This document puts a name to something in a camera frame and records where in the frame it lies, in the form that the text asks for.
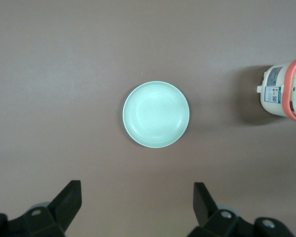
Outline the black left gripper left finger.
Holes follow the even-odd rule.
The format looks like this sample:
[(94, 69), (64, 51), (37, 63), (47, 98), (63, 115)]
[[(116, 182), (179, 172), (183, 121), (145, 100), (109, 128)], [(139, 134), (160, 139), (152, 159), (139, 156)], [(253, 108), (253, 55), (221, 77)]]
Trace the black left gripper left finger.
[(81, 181), (71, 180), (47, 206), (8, 220), (0, 213), (0, 237), (64, 237), (82, 205)]

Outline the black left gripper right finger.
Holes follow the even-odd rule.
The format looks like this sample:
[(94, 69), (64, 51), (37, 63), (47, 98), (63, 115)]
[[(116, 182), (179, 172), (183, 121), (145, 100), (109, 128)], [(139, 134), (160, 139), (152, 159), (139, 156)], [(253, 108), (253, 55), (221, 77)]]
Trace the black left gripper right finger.
[(193, 210), (198, 222), (189, 237), (291, 237), (293, 233), (282, 222), (259, 217), (245, 221), (233, 211), (218, 208), (205, 184), (193, 186)]

